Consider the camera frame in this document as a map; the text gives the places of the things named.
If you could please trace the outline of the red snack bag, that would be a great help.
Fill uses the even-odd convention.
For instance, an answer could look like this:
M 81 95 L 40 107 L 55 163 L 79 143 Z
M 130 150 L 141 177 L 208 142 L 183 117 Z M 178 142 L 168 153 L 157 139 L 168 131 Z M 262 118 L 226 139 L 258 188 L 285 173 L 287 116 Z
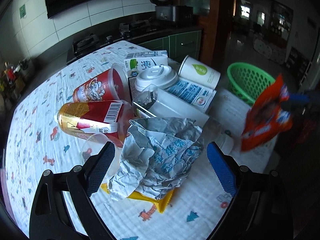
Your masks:
M 288 102 L 289 91 L 279 74 L 257 98 L 248 111 L 244 131 L 241 135 L 241 151 L 250 151 L 273 139 L 293 125 L 292 115 L 281 107 Z

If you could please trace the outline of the white blue milk carton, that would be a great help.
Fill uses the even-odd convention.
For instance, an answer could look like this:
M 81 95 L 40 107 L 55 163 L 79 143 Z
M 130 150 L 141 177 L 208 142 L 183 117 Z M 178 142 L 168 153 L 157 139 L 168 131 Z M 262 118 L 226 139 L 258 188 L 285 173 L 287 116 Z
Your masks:
M 216 94 L 216 90 L 183 78 L 179 78 L 174 85 L 165 91 L 191 104 L 203 113 L 208 113 Z

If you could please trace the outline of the white blue paper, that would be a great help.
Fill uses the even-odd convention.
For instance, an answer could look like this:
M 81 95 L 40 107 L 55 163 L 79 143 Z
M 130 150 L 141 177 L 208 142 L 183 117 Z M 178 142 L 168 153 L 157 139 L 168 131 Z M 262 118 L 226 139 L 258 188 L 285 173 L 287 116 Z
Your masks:
M 119 168 L 108 182 L 114 200 L 138 192 L 162 199 L 181 186 L 203 150 L 202 128 L 189 118 L 130 120 Z

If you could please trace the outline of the red cartoon plastic cup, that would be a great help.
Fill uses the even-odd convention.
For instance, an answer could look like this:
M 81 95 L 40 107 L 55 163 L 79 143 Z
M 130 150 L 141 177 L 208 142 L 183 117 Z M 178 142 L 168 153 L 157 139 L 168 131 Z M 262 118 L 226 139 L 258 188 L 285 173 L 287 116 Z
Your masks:
M 129 84 L 123 68 L 112 67 L 89 79 L 73 92 L 74 102 L 125 100 L 131 102 Z

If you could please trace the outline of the black white slim box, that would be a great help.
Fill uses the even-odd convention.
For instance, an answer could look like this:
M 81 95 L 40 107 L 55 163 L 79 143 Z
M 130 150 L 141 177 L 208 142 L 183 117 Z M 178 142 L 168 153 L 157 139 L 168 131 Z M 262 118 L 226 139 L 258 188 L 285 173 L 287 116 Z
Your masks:
M 132 107 L 140 118 L 189 118 L 200 127 L 209 120 L 206 113 L 155 85 L 149 85 L 140 92 Z

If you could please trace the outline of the white green milk carton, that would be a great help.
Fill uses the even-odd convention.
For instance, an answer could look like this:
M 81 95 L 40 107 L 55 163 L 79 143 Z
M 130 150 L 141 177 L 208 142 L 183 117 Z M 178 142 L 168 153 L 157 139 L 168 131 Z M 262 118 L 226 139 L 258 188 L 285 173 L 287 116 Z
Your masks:
M 124 66 L 129 77 L 137 76 L 146 69 L 161 65 L 168 65 L 166 50 L 130 53 L 124 59 Z

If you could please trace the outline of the green kitchen cabinet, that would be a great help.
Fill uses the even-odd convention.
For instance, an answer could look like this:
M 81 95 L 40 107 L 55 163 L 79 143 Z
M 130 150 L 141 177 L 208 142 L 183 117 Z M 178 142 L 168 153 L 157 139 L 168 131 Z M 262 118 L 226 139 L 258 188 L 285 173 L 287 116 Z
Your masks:
M 202 31 L 195 30 L 138 43 L 149 50 L 166 50 L 168 57 L 181 63 L 186 56 L 199 59 Z

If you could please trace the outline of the green plastic waste basket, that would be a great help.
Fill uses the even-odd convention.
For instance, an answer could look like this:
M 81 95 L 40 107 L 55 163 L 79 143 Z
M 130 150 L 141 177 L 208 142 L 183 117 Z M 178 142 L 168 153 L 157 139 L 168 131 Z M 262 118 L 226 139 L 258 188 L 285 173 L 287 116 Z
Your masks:
M 259 95 L 275 81 L 264 70 L 244 62 L 229 65 L 227 77 L 228 90 L 249 106 L 253 106 Z

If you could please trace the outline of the red gold drink can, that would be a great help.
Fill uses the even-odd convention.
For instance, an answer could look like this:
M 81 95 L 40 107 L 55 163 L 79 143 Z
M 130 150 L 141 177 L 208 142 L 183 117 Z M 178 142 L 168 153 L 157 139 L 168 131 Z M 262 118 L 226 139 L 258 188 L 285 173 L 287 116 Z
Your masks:
M 67 134 L 88 139 L 104 134 L 118 148 L 122 148 L 129 121 L 135 117 L 131 104 L 124 100 L 71 102 L 57 113 L 57 123 Z

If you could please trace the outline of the yellow snack wrapper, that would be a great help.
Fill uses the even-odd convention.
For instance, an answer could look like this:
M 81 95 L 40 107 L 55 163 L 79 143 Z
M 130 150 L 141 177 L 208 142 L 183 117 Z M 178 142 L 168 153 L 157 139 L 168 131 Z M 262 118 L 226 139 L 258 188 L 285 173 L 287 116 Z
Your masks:
M 133 191 L 127 198 L 138 200 L 138 201 L 150 202 L 152 203 L 152 207 L 149 212 L 158 211 L 159 213 L 163 213 L 167 205 L 170 205 L 170 200 L 173 197 L 174 192 L 175 190 L 171 190 L 162 199 L 153 199 L 153 198 L 146 197 L 137 191 Z

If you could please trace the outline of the white paper cup green logo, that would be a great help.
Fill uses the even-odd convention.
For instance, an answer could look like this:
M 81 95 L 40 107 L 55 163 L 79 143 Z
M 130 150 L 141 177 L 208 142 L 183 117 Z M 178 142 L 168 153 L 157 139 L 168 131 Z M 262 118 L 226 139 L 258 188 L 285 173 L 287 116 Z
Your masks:
M 215 89 L 220 79 L 220 73 L 206 64 L 187 55 L 178 71 L 179 77 Z

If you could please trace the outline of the white lidded coffee cup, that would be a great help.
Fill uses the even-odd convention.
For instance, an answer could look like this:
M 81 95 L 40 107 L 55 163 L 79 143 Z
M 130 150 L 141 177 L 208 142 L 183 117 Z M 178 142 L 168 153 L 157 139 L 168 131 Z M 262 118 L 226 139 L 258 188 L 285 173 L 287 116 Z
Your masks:
M 166 89 L 174 85 L 177 81 L 178 75 L 170 66 L 153 66 L 137 75 L 135 88 L 140 92 L 149 85 L 155 85 L 158 88 Z

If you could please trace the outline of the condiment jars on counter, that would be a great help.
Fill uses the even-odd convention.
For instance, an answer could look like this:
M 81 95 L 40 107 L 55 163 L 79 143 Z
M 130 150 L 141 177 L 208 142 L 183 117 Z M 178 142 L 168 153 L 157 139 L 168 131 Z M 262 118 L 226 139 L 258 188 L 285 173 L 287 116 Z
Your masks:
M 14 65 L 8 61 L 4 62 L 4 70 L 1 72 L 1 96 L 4 100 L 9 99 L 17 102 L 27 84 L 26 74 L 29 63 L 27 59 Z

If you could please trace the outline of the black rice cooker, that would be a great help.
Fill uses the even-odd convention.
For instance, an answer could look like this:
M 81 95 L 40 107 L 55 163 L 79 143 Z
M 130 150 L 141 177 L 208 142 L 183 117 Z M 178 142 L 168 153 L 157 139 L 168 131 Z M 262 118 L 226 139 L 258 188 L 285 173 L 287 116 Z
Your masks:
M 161 21 L 182 23 L 193 17 L 193 8 L 174 5 L 173 0 L 150 0 L 155 5 L 156 18 Z

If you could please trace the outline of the black gas stove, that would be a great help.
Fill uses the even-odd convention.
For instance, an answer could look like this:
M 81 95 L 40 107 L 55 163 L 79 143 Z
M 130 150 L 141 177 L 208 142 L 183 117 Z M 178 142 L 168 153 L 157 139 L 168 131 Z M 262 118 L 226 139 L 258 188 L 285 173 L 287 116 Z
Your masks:
M 117 28 L 107 29 L 101 34 L 90 33 L 82 39 L 73 41 L 71 49 L 68 50 L 66 64 L 69 65 L 114 42 L 136 40 L 158 30 L 158 22 L 154 18 L 149 18 L 147 20 L 121 22 Z

